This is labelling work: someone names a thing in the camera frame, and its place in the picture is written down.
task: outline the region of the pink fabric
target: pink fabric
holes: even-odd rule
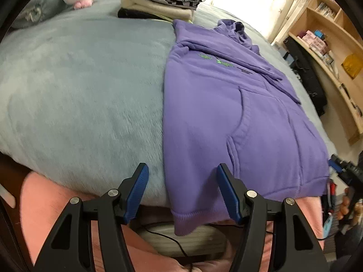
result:
[[[75,192],[32,172],[25,179],[20,197],[20,219],[25,241],[33,263],[53,224],[70,198],[78,196],[82,200],[94,196]],[[315,235],[322,237],[322,216],[320,199],[306,197],[297,200],[299,207],[312,226]],[[158,254],[155,249],[127,226],[122,226],[130,258],[136,272],[186,272],[176,260]],[[98,239],[97,222],[92,222],[93,253],[97,272],[103,272],[101,250]],[[260,272],[267,271],[272,235],[267,235]],[[193,272],[228,272],[233,249],[228,246],[222,259],[194,264]]]

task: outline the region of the blue pillow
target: blue pillow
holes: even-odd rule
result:
[[[70,8],[72,5],[63,0],[30,0],[11,26],[15,29],[30,27]]]

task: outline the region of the metal bolt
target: metal bolt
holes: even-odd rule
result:
[[[70,202],[71,204],[77,204],[77,203],[79,203],[79,198],[78,198],[78,197],[72,197],[72,198],[69,200],[69,202]]]
[[[108,192],[108,195],[109,196],[116,196],[118,194],[118,190],[117,189],[111,189],[109,192]]]
[[[255,198],[257,196],[257,192],[253,190],[247,191],[247,196]]]
[[[295,204],[295,200],[291,197],[288,197],[286,198],[286,203],[292,206]]]

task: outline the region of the black case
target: black case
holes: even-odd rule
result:
[[[318,116],[322,116],[325,113],[324,106],[327,105],[328,102],[324,89],[307,59],[310,54],[290,36],[284,40],[284,43],[295,60],[293,63],[294,66],[291,67],[299,73],[302,85],[310,96]]]

